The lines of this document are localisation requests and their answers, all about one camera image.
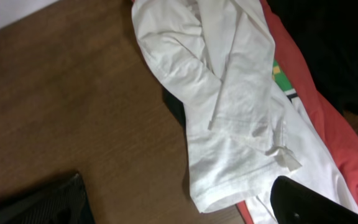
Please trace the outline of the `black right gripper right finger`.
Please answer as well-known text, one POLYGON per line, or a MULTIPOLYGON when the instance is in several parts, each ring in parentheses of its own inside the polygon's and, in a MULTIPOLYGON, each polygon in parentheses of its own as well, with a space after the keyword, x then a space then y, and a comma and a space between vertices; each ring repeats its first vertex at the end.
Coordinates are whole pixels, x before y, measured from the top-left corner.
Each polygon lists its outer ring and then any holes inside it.
POLYGON ((277 177, 270 203, 279 224, 358 224, 358 214, 289 179, 277 177))

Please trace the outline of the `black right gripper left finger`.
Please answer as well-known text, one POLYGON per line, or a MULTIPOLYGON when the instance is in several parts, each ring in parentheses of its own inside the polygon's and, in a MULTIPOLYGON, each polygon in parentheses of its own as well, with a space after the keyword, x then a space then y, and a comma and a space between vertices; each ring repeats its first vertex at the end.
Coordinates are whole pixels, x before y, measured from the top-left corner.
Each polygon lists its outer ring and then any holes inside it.
POLYGON ((80 173, 0 199, 0 224, 95 224, 80 173))

